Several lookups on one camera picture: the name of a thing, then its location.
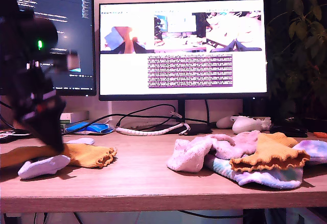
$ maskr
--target orange sock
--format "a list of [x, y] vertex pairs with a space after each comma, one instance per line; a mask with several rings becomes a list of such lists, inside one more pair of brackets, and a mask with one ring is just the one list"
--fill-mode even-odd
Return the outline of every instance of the orange sock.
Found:
[[[117, 150], [87, 144], [64, 144], [63, 155], [71, 159], [69, 165], [85, 168], [104, 167], [113, 161]], [[0, 155], [0, 168], [24, 163], [37, 157], [58, 155], [50, 146], [22, 146]]]
[[260, 133], [258, 144], [253, 155], [239, 159], [231, 159], [231, 169], [251, 172], [254, 169], [287, 169], [288, 167], [303, 167], [310, 156], [305, 150], [292, 149], [298, 142], [283, 133]]

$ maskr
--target green led light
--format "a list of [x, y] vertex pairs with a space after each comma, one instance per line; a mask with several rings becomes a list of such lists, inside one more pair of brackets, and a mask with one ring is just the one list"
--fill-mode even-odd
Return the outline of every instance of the green led light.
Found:
[[39, 40], [39, 41], [37, 42], [37, 46], [39, 47], [39, 50], [41, 50], [42, 47], [43, 47], [43, 42], [42, 42], [41, 40]]

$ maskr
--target white sock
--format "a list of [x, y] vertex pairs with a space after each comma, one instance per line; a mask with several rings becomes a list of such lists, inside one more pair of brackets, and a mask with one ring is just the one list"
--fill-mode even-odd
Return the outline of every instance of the white sock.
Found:
[[71, 159], [65, 155], [57, 155], [34, 163], [27, 161], [18, 171], [18, 175], [22, 179], [31, 179], [46, 174], [54, 175], [58, 170], [66, 167], [70, 161]]
[[94, 139], [88, 138], [88, 137], [82, 137], [77, 140], [70, 140], [65, 143], [73, 143], [73, 144], [88, 144], [88, 145], [93, 145], [94, 144]]

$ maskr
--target computer monitor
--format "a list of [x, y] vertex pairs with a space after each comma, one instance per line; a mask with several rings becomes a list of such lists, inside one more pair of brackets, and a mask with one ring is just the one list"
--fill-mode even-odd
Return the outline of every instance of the computer monitor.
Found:
[[101, 101], [267, 94], [263, 0], [100, 4], [99, 11]]
[[[58, 44], [51, 52], [76, 51], [79, 55], [79, 63], [75, 63], [78, 68], [47, 73], [58, 93], [96, 95], [94, 0], [17, 0], [17, 3], [20, 10], [33, 10], [35, 17], [47, 18], [54, 23]], [[40, 66], [47, 69], [49, 63]]]

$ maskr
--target white cable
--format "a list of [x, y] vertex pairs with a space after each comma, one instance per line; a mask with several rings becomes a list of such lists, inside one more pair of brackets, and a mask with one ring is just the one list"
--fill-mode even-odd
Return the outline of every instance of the white cable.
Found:
[[0, 133], [0, 136], [29, 136], [31, 133], [28, 134], [7, 134], [7, 133]]
[[179, 123], [178, 125], [169, 127], [167, 129], [164, 129], [161, 131], [135, 131], [135, 130], [124, 129], [124, 128], [120, 128], [120, 127], [115, 128], [115, 130], [122, 134], [131, 135], [131, 136], [159, 136], [159, 135], [163, 135], [169, 131], [172, 131], [176, 128], [180, 128], [182, 126], [185, 126], [186, 130], [180, 132], [179, 135], [184, 135], [187, 131], [189, 131], [191, 129], [187, 123]]

